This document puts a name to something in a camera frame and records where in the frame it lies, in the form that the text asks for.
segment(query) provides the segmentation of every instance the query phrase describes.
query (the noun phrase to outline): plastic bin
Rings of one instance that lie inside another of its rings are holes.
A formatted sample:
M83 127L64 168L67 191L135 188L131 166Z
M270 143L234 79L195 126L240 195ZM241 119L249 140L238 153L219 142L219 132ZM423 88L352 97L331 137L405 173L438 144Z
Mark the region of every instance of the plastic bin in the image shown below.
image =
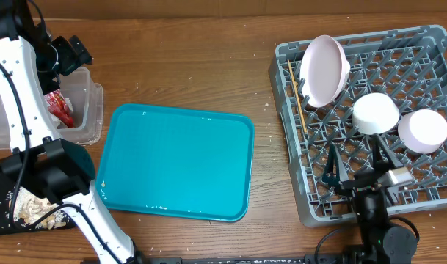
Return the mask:
M101 137L103 124L103 88L90 78L90 72L80 67L69 76L61 76L60 90L73 105L75 128L62 128L62 137L77 144L93 144ZM0 150L10 148L8 120L0 97Z
M346 197L334 195L319 179L327 161L330 142L338 144L349 176L371 168L368 136L352 125L352 104L370 92L389 95L401 115L433 109L447 120L447 32L441 26L422 26L356 34L335 39L352 66L346 88L331 104L301 107L308 132L302 131L295 92L304 80L299 69L311 40L280 44L269 69L277 111L283 121L289 154L289 172L300 221L309 227L354 221ZM296 88L287 70L295 69ZM397 126L381 135L389 148L407 165L415 181L400 188L400 202L388 213L407 213L447 207L447 140L430 155L415 155L397 134Z

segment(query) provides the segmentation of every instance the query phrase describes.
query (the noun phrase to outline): white cup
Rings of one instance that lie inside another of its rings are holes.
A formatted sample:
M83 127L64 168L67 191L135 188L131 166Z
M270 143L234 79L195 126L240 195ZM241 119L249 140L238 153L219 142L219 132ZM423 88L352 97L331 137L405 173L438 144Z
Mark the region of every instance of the white cup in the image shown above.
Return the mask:
M398 134L406 147L413 152L433 153L447 138L447 122L436 111L421 109L401 118Z
M399 110L385 94L373 92L362 96L353 106L352 124L365 135L384 133L399 120Z

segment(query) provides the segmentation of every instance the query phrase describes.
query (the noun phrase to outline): wooden chopstick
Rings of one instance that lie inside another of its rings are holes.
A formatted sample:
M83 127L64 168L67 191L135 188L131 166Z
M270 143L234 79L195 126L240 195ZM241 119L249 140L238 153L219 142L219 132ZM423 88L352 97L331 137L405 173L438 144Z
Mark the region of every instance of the wooden chopstick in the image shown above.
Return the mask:
M298 112L299 112L299 116L300 119L302 120L302 126L303 126L303 133L307 133L308 129L306 129L306 125L305 125L305 118L303 117L303 110L302 110L302 104L299 101L299 96L298 96L298 83L295 81L294 78L294 73L291 70L291 64L290 64L290 59L287 59L288 61L288 70L290 71L290 77L291 77L291 83L293 84L294 87L292 87L294 89L295 92L295 98L297 99L297 105L298 105Z

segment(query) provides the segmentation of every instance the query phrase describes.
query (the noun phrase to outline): white debris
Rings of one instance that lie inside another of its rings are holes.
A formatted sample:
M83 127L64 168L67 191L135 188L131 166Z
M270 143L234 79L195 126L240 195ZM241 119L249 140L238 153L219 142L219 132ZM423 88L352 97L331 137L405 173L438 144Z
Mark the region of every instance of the white debris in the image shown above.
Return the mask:
M56 204L52 205L48 202L47 199L39 199L25 188L20 187L15 204L14 220L18 221L19 219L24 219L25 224L33 224L56 206ZM49 229L51 229L55 224L63 222L65 217L65 213L58 210L40 223L38 227L50 227Z

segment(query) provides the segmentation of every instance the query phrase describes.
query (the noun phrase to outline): gray dish rack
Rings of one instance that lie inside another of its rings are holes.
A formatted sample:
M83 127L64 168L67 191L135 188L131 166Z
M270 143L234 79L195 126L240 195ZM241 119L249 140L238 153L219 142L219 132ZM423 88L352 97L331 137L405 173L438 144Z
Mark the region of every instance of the gray dish rack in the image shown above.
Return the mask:
M371 92L389 95L401 115L434 109L447 120L447 32L442 26L421 26L335 37L342 45L351 70L344 90L330 105L312 109L301 94L299 80L303 54L311 40L280 44L269 68L277 112L283 121L289 155L289 172L300 221L320 227L355 220L345 197L334 195L320 182L329 144L335 142L352 177L371 169L368 136L352 126L352 104ZM288 71L294 68L294 87ZM308 132L303 133L295 92L298 92ZM416 155L398 137L397 126L381 135L407 165L414 183L400 189L400 202L390 215L447 208L447 140L438 151Z

